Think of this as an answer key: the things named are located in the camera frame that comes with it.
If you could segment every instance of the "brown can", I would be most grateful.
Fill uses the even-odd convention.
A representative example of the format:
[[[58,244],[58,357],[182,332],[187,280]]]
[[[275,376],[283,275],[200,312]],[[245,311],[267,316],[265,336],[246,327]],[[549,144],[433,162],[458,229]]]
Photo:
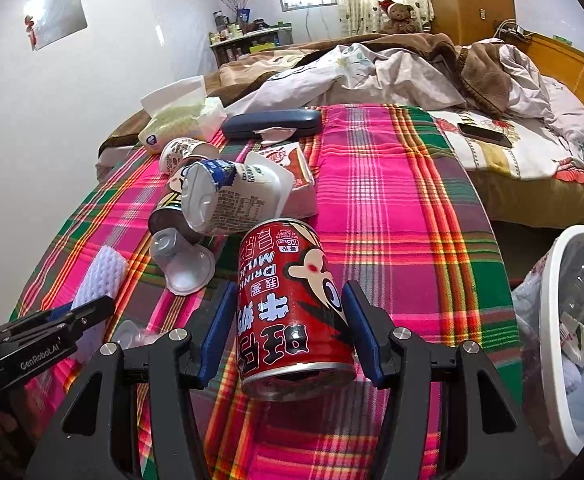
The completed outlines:
[[[152,234],[156,234],[168,227],[174,227],[191,244],[198,244],[203,240],[203,235],[193,231],[188,221],[183,216],[181,209],[181,189],[188,168],[200,160],[206,160],[203,155],[190,155],[184,159],[174,174],[163,187],[159,202],[147,219],[147,228]]]
[[[355,377],[341,300],[319,238],[291,218],[268,220],[239,254],[236,355],[243,393],[300,400]]]

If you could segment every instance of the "yellow box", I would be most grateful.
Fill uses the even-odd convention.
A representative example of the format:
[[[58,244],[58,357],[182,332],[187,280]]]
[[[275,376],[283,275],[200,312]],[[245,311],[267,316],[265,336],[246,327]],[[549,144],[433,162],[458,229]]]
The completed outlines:
[[[274,48],[277,45],[275,43],[263,43],[262,45],[255,45],[250,47],[250,54],[256,54],[261,50],[265,50],[266,48]]]

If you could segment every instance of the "plastic bottle in trash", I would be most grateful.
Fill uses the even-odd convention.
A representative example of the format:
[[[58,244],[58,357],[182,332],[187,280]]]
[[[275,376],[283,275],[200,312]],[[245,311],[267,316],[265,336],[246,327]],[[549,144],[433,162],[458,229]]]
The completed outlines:
[[[584,324],[584,265],[565,277],[561,311]]]

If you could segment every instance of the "red and white box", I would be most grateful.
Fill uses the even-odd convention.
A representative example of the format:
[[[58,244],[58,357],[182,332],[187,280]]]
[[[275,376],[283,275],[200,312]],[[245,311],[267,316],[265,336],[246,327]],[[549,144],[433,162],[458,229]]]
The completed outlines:
[[[281,216],[308,218],[317,214],[314,177],[298,142],[261,150],[259,155],[276,162],[294,175],[294,186]]]

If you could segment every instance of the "smartphone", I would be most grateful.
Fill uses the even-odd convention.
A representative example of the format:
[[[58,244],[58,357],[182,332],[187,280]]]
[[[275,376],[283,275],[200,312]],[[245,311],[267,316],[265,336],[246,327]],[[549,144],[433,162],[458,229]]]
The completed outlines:
[[[494,130],[488,130],[487,128],[480,128],[479,126],[472,126],[472,124],[459,123],[457,126],[458,129],[461,130],[461,133],[466,137],[503,146],[504,148],[512,148],[512,143],[508,137],[501,132],[495,132]]]

